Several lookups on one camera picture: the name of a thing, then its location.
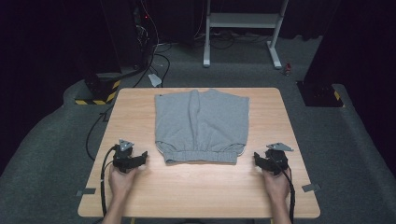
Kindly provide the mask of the person's right hand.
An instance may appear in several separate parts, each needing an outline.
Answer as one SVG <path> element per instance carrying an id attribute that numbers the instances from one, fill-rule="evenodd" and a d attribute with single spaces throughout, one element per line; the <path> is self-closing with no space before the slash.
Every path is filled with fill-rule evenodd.
<path id="1" fill-rule="evenodd" d="M 290 193 L 290 182 L 288 180 L 290 170 L 284 174 L 273 175 L 272 173 L 262 170 L 264 186 L 272 203 L 284 203 Z"/>

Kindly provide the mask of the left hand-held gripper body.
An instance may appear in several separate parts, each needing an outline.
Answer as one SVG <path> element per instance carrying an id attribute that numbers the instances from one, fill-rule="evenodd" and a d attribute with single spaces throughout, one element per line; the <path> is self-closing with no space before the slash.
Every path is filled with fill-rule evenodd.
<path id="1" fill-rule="evenodd" d="M 134 143 L 120 139 L 116 145 L 113 156 L 113 166 L 118 168 L 122 173 L 127 174 L 130 170 L 137 167 L 134 158 L 132 158 Z"/>

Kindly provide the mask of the white metal stand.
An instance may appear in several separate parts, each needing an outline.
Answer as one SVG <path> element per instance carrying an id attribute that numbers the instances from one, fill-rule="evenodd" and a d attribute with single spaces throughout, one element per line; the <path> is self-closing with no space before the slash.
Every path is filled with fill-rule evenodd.
<path id="1" fill-rule="evenodd" d="M 203 67 L 209 67 L 210 29 L 211 28 L 254 28 L 272 29 L 272 39 L 266 42 L 275 69 L 281 69 L 282 63 L 276 52 L 276 41 L 285 17 L 289 0 L 282 0 L 281 8 L 276 14 L 222 13 L 211 11 L 211 0 L 206 0 L 205 10 L 205 45 Z"/>

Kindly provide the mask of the black base with yellow stripes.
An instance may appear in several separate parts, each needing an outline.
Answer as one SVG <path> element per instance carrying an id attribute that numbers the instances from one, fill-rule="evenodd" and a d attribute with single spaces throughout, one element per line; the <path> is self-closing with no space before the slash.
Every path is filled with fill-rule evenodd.
<path id="1" fill-rule="evenodd" d="M 108 105 L 114 100 L 119 79 L 99 78 L 97 75 L 84 79 L 84 85 L 75 97 L 77 105 Z"/>

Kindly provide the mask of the person's left hand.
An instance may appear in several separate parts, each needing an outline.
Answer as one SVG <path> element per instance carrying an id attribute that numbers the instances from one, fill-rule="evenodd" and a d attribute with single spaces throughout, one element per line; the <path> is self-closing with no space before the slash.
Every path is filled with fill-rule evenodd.
<path id="1" fill-rule="evenodd" d="M 116 199 L 124 198 L 129 195 L 132 190 L 134 177 L 140 172 L 139 168 L 131 169 L 128 173 L 121 172 L 113 165 L 109 169 L 109 186 L 113 197 Z"/>

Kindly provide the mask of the grey shorts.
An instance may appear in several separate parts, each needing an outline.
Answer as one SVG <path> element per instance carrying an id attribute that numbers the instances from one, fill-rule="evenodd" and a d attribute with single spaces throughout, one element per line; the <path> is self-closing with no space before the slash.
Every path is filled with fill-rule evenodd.
<path id="1" fill-rule="evenodd" d="M 168 164 L 237 163 L 248 141 L 247 97 L 216 90 L 155 96 L 155 145 Z"/>

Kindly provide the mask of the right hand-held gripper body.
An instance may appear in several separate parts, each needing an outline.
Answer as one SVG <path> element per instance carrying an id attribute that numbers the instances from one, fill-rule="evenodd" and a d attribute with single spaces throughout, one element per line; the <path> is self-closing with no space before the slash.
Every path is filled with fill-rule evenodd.
<path id="1" fill-rule="evenodd" d="M 273 175 L 279 175 L 289 167 L 286 151 L 292 152 L 293 149 L 283 143 L 273 143 L 267 145 L 265 152 L 265 170 Z"/>

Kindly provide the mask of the black equipment rack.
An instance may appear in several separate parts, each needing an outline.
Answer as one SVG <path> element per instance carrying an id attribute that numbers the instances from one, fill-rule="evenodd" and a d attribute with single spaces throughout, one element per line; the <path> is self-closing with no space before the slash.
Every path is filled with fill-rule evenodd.
<path id="1" fill-rule="evenodd" d="M 142 0 L 100 0 L 120 70 L 138 71 L 148 64 L 154 31 Z"/>

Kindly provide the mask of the white paper scrap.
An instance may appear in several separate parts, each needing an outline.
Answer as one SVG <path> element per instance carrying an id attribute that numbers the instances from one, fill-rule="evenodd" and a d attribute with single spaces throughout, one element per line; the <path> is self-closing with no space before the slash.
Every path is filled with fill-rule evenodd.
<path id="1" fill-rule="evenodd" d="M 148 78 L 153 87 L 159 87 L 162 84 L 162 80 L 155 74 L 149 74 Z"/>

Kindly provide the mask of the black perforated base yellow stripe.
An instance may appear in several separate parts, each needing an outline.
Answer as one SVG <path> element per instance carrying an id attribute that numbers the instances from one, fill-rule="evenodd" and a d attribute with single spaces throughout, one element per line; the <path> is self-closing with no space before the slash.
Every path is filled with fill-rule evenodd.
<path id="1" fill-rule="evenodd" d="M 298 81 L 297 87 L 306 106 L 343 107 L 340 94 L 332 85 L 319 85 Z"/>

